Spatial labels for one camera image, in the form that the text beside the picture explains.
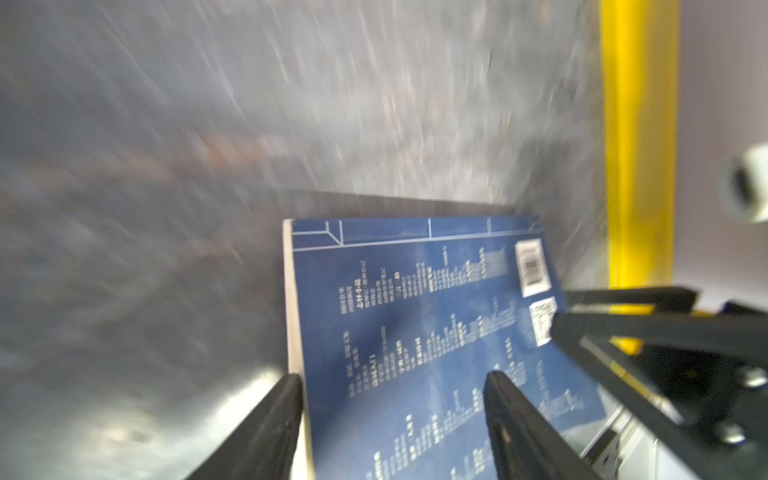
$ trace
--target yellow bar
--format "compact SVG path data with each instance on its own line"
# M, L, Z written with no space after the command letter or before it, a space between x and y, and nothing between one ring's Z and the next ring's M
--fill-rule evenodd
M601 30L610 286L669 284L679 0L602 0Z

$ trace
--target qr code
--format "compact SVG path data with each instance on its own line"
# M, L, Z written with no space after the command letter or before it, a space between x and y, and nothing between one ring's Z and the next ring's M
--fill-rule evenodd
M549 329L552 327L552 317L558 309L554 297L550 297L538 302L533 302L530 306L531 322L533 323L533 334L536 337L536 346L542 346L552 340L549 336Z

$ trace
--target white wall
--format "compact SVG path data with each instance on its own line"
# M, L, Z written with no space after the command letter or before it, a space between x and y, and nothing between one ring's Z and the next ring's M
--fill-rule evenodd
M768 141L768 2L682 0L674 282L700 307L737 298L768 308L768 224L720 208L718 169Z

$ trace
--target barcode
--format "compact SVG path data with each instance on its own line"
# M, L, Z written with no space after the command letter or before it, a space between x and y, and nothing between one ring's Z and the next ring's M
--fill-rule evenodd
M541 239L523 240L515 244L523 298L543 293L552 288L544 261Z

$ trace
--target book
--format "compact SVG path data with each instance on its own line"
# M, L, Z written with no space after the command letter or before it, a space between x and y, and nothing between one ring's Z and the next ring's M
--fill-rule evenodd
M492 370L559 431L605 417L549 336L565 302L535 217L285 220L283 249L292 478L497 478Z

